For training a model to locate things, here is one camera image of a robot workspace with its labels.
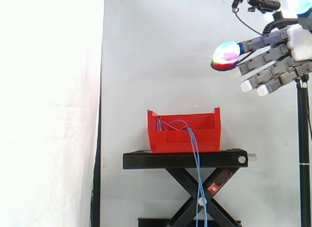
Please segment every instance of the white fingertip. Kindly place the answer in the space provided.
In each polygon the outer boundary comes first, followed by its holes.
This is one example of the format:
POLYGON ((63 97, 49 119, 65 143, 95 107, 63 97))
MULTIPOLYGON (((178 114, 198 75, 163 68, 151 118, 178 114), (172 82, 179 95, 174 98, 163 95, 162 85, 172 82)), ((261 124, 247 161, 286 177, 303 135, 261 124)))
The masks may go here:
POLYGON ((265 85, 261 85, 258 89, 257 89, 258 95, 260 97, 266 96, 269 94, 269 91, 267 89, 267 87, 265 85))
POLYGON ((231 77, 233 77, 233 78, 237 78, 237 77, 240 77, 240 76, 242 75, 242 74, 240 73, 239 68, 232 69, 232 70, 230 71, 230 73, 231 73, 231 77))
POLYGON ((242 84, 240 84, 240 87, 243 90, 243 92, 248 92, 253 89, 249 80, 245 80, 242 84))

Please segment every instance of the black metal stand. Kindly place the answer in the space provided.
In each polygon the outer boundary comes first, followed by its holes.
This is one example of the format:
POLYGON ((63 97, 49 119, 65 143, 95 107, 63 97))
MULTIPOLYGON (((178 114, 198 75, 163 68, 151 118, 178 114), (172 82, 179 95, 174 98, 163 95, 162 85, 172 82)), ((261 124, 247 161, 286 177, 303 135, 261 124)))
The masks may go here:
MULTIPOLYGON (((203 182, 207 200, 207 213, 214 219, 210 226, 240 227, 240 221, 234 220, 230 214, 214 199, 214 196, 232 178, 241 167, 248 166, 247 152, 232 149, 221 152, 201 153, 201 167, 213 167, 213 173, 203 182)), ((190 194, 190 198, 170 220, 139 218, 138 227, 193 227, 196 216, 198 182, 186 171, 195 168, 192 153, 152 154, 136 151, 123 155, 123 169, 164 168, 190 194)))
POLYGON ((311 227, 308 79, 297 81, 301 227, 311 227))

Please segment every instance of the white backdrop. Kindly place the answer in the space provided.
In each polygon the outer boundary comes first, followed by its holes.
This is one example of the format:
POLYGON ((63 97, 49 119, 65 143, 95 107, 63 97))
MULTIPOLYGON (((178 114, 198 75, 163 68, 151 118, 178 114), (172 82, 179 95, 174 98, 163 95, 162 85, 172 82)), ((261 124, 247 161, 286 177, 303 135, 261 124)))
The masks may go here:
POLYGON ((0 226, 87 227, 104 0, 0 0, 0 226))
MULTIPOLYGON (((219 44, 257 36, 236 20, 232 1, 105 0, 102 227, 169 218, 189 197, 164 170, 122 170, 123 153, 149 148, 146 110, 196 113, 215 106, 222 149, 258 156, 216 199, 244 227, 299 226, 295 85, 260 98, 242 93, 244 79, 210 68, 219 44)), ((269 16, 247 7, 241 17, 262 31, 269 16)))

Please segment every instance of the robot finger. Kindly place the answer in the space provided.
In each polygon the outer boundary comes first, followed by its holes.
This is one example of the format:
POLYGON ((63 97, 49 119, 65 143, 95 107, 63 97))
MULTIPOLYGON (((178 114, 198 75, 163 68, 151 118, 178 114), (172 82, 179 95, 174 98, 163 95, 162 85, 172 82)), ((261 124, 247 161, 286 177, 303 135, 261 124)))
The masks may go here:
POLYGON ((238 64, 237 67, 239 69, 238 75, 246 75, 258 68, 263 67, 264 65, 273 62, 275 60, 279 60, 284 56, 290 54, 290 50, 288 49, 286 44, 281 44, 273 49, 268 50, 258 56, 255 56, 246 62, 238 64))
POLYGON ((295 79, 302 77, 304 74, 311 72, 312 72, 312 61, 298 66, 293 66, 287 71, 279 75, 273 76, 273 78, 270 81, 261 85, 257 89, 257 92, 259 96, 271 94, 272 92, 278 90, 280 87, 294 81, 295 79))
POLYGON ((285 71, 279 76, 274 76, 271 80, 261 85, 258 89, 259 96, 266 96, 268 94, 277 91, 280 87, 289 84, 290 82, 298 79, 300 76, 296 72, 296 68, 292 67, 291 69, 285 71))
POLYGON ((241 85, 243 92, 248 92, 252 89, 256 89, 262 84, 271 80, 274 76, 282 74, 285 70, 291 68, 295 62, 290 56, 274 63, 273 65, 261 70, 260 72, 250 76, 241 85))
POLYGON ((281 29, 279 31, 263 35, 261 37, 240 42, 239 43, 239 46, 241 48, 240 54, 242 55, 249 52, 253 52, 270 45, 286 43, 287 40, 288 40, 287 29, 281 29))

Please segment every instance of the white curtain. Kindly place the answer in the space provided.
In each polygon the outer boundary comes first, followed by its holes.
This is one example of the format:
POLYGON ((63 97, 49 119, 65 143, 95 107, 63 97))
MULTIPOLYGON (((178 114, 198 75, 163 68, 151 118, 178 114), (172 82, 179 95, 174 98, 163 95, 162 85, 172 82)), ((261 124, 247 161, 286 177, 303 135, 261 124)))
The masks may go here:
POLYGON ((0 226, 87 227, 104 0, 0 0, 0 226))

